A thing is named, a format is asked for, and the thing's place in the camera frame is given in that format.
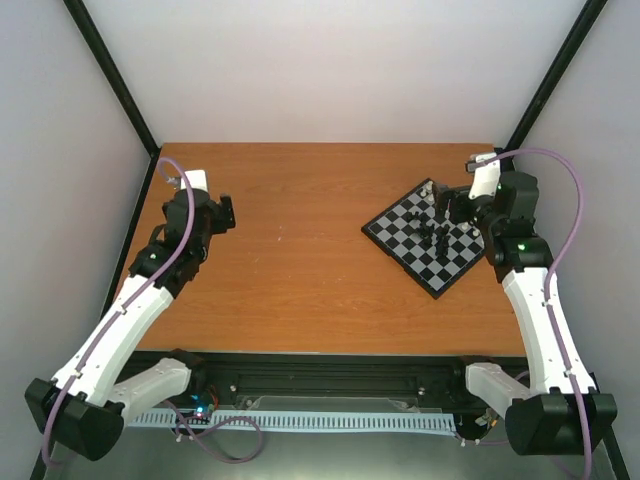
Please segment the black and white chessboard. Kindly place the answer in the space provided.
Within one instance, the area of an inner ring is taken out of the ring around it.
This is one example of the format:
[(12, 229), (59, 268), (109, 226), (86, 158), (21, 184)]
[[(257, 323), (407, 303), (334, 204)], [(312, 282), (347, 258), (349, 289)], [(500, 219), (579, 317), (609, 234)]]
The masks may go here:
[(484, 257), (479, 231), (436, 218), (434, 181), (424, 180), (365, 223), (361, 232), (437, 299)]

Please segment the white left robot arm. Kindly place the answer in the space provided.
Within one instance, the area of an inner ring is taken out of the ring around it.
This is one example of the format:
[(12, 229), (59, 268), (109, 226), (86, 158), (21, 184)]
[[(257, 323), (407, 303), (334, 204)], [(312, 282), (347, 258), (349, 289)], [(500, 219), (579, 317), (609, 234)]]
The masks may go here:
[(142, 337), (207, 260), (212, 236), (235, 226), (230, 196), (213, 200), (203, 170), (182, 174), (162, 211), (164, 223), (138, 252), (114, 304), (86, 342), (51, 379), (34, 379), (25, 391), (46, 447), (57, 442), (99, 460), (138, 416), (173, 397), (193, 403), (207, 393), (203, 361), (180, 349), (119, 379)]

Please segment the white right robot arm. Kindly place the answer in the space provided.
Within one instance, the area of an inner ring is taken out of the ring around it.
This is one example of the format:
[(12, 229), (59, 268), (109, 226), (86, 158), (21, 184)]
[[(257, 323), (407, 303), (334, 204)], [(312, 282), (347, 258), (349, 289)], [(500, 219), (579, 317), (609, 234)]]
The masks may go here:
[(509, 299), (525, 345), (529, 382), (498, 364), (465, 368), (467, 391), (505, 421), (519, 455), (588, 456), (617, 416), (614, 397), (598, 390), (571, 339), (548, 243), (537, 235), (535, 177), (509, 171), (481, 189), (434, 184), (436, 217), (481, 234), (485, 256)]

